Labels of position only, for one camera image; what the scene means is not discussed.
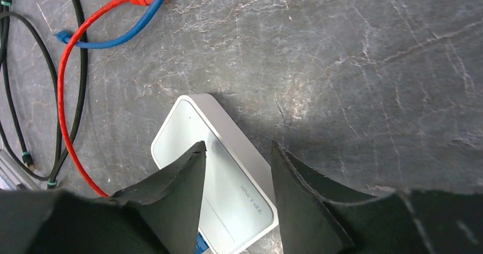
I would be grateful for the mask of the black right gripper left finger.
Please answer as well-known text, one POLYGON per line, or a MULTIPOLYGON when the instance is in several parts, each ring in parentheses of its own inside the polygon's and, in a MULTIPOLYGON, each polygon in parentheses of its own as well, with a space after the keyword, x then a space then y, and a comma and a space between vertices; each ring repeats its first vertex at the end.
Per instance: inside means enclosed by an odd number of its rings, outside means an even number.
POLYGON ((206 173, 199 141, 109 197, 1 192, 2 253, 194 253, 206 173))

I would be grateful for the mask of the white network switch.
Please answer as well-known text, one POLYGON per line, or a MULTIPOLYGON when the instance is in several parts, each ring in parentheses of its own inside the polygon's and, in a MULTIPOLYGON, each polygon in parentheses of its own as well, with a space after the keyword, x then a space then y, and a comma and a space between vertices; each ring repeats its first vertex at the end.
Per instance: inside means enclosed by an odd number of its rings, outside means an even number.
POLYGON ((271 167, 208 93, 177 98, 151 154, 163 169, 199 141, 206 145, 199 232, 213 253, 241 253, 279 223, 271 167))

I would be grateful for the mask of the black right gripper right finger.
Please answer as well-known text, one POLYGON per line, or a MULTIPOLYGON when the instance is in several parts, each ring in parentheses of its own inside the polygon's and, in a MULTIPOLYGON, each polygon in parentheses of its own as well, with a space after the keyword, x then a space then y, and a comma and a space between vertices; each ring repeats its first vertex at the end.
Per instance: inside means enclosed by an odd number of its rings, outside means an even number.
POLYGON ((481 253, 482 190, 373 196, 315 171, 272 142, 285 253, 481 253))

